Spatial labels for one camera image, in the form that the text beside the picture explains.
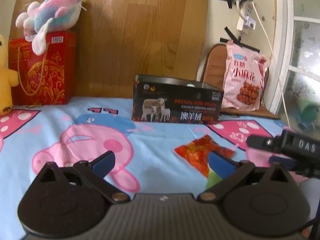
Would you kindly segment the light green snack packet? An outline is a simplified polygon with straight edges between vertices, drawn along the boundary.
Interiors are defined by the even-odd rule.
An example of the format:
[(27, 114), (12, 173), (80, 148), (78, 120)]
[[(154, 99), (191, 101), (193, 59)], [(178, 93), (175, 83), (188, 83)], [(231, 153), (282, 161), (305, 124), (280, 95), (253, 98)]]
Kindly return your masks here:
[(209, 173), (208, 173), (208, 179), (206, 183), (206, 189), (209, 189), (219, 183), (222, 180), (222, 178), (211, 168), (209, 168)]

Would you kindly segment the red spicy snack packet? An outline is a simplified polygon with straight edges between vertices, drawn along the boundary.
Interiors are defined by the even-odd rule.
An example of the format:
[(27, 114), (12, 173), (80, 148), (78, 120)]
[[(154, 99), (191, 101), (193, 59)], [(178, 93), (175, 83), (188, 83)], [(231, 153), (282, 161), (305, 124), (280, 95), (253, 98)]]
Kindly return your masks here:
[(210, 152), (215, 151), (228, 158), (235, 154), (235, 151), (217, 144), (209, 135), (179, 146), (174, 151), (206, 178), (209, 175), (208, 155)]

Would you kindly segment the black sheep print box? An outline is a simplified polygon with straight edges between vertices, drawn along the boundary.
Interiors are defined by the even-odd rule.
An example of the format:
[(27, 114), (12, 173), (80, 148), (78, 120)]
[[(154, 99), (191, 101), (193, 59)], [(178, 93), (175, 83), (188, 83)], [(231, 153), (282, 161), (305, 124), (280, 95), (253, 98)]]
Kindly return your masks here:
[(132, 120), (177, 124), (211, 124), (219, 118), (223, 90), (207, 83), (136, 75)]

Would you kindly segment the brown seat cushion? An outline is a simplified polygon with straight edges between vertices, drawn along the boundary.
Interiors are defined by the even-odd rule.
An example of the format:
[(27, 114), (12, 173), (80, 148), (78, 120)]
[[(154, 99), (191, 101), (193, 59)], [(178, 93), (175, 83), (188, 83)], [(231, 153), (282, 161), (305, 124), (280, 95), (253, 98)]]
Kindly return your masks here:
[[(222, 89), (224, 74), (226, 70), (227, 49), (224, 43), (215, 44), (209, 51), (206, 57), (206, 64), (201, 74), (201, 82)], [(279, 120), (280, 117), (272, 114), (260, 101), (259, 110), (256, 111), (241, 111), (235, 108), (221, 108), (222, 114), (228, 115), (247, 115), (260, 118), (268, 118)]]

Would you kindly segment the large pink snack bag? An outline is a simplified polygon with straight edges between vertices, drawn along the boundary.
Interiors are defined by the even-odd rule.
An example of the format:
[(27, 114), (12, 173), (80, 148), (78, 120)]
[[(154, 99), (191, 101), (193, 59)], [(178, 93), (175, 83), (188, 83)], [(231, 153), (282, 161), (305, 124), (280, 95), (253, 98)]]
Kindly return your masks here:
[(226, 49), (222, 108), (246, 112), (259, 110), (268, 69), (267, 59), (231, 41), (226, 44)]

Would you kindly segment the red gift bag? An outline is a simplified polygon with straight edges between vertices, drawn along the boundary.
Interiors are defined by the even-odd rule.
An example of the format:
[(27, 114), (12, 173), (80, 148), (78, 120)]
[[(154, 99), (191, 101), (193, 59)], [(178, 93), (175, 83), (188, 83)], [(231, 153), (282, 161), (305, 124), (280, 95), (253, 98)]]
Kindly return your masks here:
[(76, 34), (48, 33), (46, 51), (37, 56), (23, 38), (9, 43), (9, 68), (20, 84), (12, 89), (14, 105), (65, 105), (75, 94)]

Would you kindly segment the yellow plush toy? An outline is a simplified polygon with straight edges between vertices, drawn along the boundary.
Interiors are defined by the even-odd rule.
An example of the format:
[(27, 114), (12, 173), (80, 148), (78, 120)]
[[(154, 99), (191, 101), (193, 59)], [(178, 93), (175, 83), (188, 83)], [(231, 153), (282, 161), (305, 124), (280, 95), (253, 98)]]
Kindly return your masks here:
[(19, 79), (18, 72), (8, 68), (8, 44), (2, 35), (0, 38), (0, 112), (4, 116), (12, 110), (11, 88), (19, 85)]

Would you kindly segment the white power adapter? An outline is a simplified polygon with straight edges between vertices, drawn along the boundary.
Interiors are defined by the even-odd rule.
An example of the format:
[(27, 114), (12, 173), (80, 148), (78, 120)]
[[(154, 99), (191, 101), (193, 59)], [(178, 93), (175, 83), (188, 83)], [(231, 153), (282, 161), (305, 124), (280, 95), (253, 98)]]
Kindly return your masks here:
[(252, 2), (247, 1), (240, 4), (240, 1), (236, 1), (236, 9), (239, 15), (236, 25), (237, 31), (240, 33), (247, 33), (248, 30), (255, 30), (256, 21), (252, 17)]

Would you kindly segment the wooden board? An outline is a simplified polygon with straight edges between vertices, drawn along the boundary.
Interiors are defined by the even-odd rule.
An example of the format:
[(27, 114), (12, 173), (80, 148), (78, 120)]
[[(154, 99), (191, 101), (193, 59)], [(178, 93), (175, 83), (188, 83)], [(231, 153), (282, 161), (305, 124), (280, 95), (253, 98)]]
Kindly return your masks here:
[[(13, 16), (32, 1), (16, 0)], [(195, 80), (208, 0), (85, 0), (78, 37), (76, 95), (131, 98), (137, 74)]]

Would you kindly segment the pink blue plush toy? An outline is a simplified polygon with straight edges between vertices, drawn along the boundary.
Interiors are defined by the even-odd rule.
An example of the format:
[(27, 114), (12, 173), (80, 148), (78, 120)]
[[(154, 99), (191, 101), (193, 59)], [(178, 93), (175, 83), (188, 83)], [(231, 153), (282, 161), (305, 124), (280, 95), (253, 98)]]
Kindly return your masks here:
[(66, 31), (77, 23), (85, 0), (44, 0), (31, 2), (20, 13), (15, 25), (23, 29), (26, 41), (31, 43), (34, 54), (40, 56), (47, 49), (47, 33)]

